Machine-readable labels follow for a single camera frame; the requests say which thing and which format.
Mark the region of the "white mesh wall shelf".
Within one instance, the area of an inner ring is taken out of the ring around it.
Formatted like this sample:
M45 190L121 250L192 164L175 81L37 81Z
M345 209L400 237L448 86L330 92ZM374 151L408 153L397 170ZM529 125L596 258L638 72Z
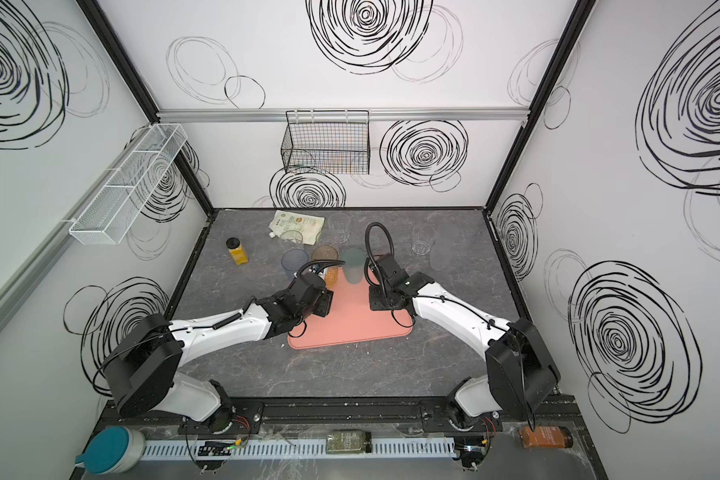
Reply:
M141 216L158 223L177 218L186 205L187 186L174 161L186 142L179 124L140 130L69 234L83 245L117 245Z

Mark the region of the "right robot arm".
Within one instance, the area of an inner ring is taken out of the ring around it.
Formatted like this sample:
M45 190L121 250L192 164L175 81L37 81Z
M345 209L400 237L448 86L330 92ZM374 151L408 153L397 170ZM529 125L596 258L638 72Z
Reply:
M484 312L448 292L430 276L408 274L391 254L365 261L374 309L405 310L447 330L485 360L486 373L462 381L446 400L451 424L467 430L485 414L504 412L535 424L538 407L560 381L560 372L535 325Z

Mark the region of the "pink plastic tray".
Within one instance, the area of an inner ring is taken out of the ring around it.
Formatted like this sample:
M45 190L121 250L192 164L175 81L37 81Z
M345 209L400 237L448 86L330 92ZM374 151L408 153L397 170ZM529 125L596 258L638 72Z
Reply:
M403 337L413 330L413 320L405 310L372 311L369 285L362 280L350 284L341 270L336 283L329 314L309 316L304 324L294 327L288 344L297 350Z

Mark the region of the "clear ribbed plastic cup back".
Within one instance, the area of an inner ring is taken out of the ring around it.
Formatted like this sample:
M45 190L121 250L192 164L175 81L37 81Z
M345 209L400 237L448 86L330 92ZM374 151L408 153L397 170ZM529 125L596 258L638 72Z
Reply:
M334 213L328 218L328 227L332 239L339 244L344 244L350 238L351 218L345 213Z

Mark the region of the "yellow spice jar black lid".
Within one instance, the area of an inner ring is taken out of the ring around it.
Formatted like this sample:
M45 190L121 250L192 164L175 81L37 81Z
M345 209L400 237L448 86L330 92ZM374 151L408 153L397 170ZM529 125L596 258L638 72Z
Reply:
M230 237L226 240L225 245L236 265L244 265L249 262L246 250L239 238Z

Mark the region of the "black mounting rail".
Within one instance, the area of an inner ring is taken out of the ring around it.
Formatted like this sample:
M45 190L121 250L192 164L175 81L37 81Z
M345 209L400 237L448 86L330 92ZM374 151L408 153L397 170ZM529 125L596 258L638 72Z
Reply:
M504 424L524 423L506 411L489 410L477 414L457 413L455 400L445 396L428 397L238 397L227 402L232 422L227 433L259 433L262 427L277 425L360 425L396 424L412 426L427 433L503 431ZM536 426L570 422L584 428L575 399L552 395L538 407L531 420ZM150 411L135 417L119 414L112 401L101 413L94 433L111 426L176 427L186 431L184 416Z

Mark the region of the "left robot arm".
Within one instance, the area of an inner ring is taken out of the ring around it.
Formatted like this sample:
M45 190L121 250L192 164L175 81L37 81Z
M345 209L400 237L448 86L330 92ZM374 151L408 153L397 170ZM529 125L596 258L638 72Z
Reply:
M229 312L172 321L149 315L119 342L99 372L123 418L159 411L210 424L232 413L228 395L218 382L179 369L217 350L287 334L312 315L325 317L332 299L325 281L307 270L287 288Z

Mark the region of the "green herb jar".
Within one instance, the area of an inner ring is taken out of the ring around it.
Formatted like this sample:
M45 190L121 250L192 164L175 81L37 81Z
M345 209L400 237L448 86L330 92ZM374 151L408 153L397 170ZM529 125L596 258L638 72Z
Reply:
M362 430L331 431L326 436L328 455L356 455L371 453L372 435Z

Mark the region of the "teal green plastic cup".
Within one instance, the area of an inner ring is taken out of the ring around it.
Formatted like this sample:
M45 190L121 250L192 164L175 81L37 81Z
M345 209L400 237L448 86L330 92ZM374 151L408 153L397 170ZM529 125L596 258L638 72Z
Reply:
M364 279L366 253L357 247L350 247L341 252L340 259L344 262L343 272L349 284L359 284Z

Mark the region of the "blue textured plastic cup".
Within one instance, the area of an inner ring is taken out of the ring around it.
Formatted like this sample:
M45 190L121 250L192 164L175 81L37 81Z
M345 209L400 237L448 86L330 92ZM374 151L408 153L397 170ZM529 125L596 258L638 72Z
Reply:
M280 265L288 280L292 280L310 256L302 249L290 249L281 257Z

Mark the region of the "white green sugar pouch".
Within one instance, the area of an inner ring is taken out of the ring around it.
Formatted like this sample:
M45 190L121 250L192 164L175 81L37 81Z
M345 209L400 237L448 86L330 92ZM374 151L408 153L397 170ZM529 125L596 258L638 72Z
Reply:
M269 228L278 237L288 231L299 232L304 244L314 245L323 230L324 224L324 217L276 210L272 221L269 223Z

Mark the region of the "teal lidded container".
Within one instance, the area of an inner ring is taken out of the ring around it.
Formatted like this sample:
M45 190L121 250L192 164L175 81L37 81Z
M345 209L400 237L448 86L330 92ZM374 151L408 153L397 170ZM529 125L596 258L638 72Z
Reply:
M128 427L109 427L97 434L85 451L75 458L75 466L94 475L123 473L144 455L146 438Z

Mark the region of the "clear faceted glass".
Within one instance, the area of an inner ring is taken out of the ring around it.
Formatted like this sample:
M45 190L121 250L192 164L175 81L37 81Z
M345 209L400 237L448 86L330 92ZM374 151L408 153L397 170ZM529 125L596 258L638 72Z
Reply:
M285 252L290 250L303 250L303 235L297 230L287 230L280 234L279 244Z

